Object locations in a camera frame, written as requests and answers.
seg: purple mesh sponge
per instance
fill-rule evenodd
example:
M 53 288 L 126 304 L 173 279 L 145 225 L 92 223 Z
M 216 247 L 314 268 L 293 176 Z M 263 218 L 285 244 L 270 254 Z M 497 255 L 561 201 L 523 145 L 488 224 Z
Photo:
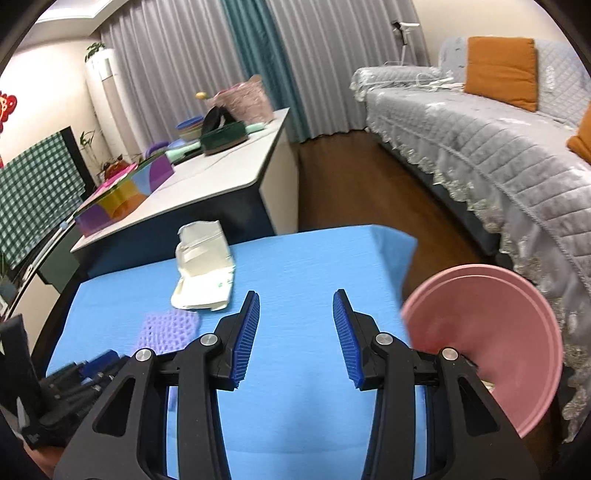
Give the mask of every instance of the purple mesh sponge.
M 197 312 L 171 309 L 162 313 L 149 313 L 131 355 L 142 348 L 151 348 L 156 355 L 182 350 L 197 338 L 199 325 Z M 174 409 L 176 399 L 177 389 L 171 388 L 168 395 L 170 410 Z

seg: pink plate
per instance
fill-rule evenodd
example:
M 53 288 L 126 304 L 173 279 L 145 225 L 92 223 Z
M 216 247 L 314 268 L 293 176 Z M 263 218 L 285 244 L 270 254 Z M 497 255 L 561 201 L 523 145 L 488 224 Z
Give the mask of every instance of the pink plate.
M 558 388 L 563 347 L 554 313 L 531 283 L 491 265 L 451 268 L 413 292 L 402 318 L 413 348 L 451 346 L 476 362 L 522 438 L 540 422 Z

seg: pink basket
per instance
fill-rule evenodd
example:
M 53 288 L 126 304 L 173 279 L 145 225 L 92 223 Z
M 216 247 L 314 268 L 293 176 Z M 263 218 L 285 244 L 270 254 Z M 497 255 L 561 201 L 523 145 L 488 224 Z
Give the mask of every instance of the pink basket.
M 519 275 L 463 265 L 431 277 L 404 304 L 413 348 L 451 346 L 495 384 L 493 396 L 523 438 L 543 418 L 558 388 L 563 347 L 554 313 Z
M 209 108 L 224 106 L 241 122 L 247 125 L 269 123 L 275 119 L 271 101 L 262 84 L 260 75 L 218 93 L 207 101 Z

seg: curtain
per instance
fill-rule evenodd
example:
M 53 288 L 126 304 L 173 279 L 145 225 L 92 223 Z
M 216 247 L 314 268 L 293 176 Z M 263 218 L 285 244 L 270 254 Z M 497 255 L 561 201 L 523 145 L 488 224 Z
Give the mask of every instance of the curtain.
M 416 21 L 412 0 L 267 2 L 283 37 L 311 136 L 364 128 L 365 108 L 349 90 L 351 77 L 358 68 L 400 60 L 400 45 L 389 23 Z M 413 47 L 415 53 L 407 53 L 407 59 L 411 54 L 426 58 L 422 35 L 413 37 Z
M 222 0 L 246 76 L 260 74 L 275 109 L 290 107 L 290 138 L 310 138 L 300 92 L 266 0 Z
M 139 0 L 101 27 L 114 48 L 135 112 L 152 142 L 178 138 L 176 125 L 206 113 L 210 95 L 245 80 L 219 1 Z

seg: teal curtain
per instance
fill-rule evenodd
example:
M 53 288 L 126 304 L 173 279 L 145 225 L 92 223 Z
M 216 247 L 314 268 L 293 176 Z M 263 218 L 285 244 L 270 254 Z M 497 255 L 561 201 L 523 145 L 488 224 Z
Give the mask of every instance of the teal curtain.
M 221 0 L 244 74 L 262 76 L 275 109 L 290 107 L 290 138 L 303 142 L 310 127 L 290 61 L 266 0 Z

